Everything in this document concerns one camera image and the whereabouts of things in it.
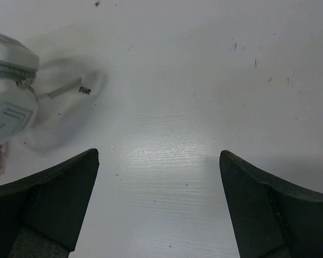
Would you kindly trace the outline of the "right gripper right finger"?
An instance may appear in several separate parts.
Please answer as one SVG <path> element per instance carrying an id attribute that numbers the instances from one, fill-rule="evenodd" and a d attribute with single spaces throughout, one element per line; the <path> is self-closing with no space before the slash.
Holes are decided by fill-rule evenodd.
<path id="1" fill-rule="evenodd" d="M 228 150 L 219 167 L 240 257 L 323 257 L 323 193 Z"/>

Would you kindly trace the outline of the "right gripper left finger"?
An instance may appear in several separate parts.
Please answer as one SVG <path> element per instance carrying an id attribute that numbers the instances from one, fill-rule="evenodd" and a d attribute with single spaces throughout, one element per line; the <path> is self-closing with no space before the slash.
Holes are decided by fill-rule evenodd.
<path id="1" fill-rule="evenodd" d="M 99 153 L 92 148 L 0 185 L 0 257 L 69 257 L 98 169 Z"/>

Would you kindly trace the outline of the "white grey headphones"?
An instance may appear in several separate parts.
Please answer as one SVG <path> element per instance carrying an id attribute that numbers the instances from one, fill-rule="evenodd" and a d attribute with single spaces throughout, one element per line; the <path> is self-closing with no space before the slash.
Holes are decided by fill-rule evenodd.
<path id="1" fill-rule="evenodd" d="M 0 34 L 0 145 L 33 124 L 39 101 L 58 97 L 83 81 L 78 77 L 59 89 L 36 95 L 32 85 L 38 68 L 37 54 Z"/>

